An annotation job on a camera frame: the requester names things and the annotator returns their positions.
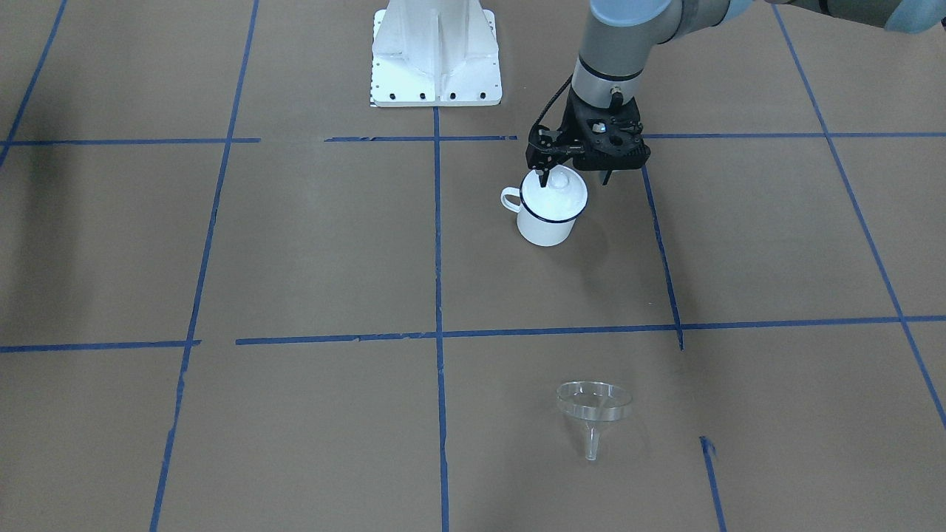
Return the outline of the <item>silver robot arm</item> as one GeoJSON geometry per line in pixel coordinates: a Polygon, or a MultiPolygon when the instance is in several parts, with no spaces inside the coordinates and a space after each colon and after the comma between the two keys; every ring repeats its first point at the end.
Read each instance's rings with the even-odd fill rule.
{"type": "Polygon", "coordinates": [[[717,27],[744,13],[747,1],[591,1],[574,73],[558,88],[562,122],[535,121],[525,158],[547,185],[555,166],[577,171],[636,171],[651,151],[643,141],[636,92],[659,44],[717,27]]]}

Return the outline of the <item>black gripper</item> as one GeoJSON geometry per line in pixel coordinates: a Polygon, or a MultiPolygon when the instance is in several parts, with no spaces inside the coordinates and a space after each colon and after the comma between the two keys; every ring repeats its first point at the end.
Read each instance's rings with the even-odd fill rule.
{"type": "Polygon", "coordinates": [[[540,188],[546,188],[557,155],[574,160],[642,160],[643,125],[635,98],[617,108],[598,108],[570,95],[553,154],[537,156],[540,188]]]}

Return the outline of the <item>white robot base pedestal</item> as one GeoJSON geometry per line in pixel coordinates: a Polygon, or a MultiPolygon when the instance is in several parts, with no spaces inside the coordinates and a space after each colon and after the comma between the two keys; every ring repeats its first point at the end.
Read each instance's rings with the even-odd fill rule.
{"type": "Polygon", "coordinates": [[[480,1],[389,1],[372,20],[373,106],[496,106],[496,17],[480,1]]]}

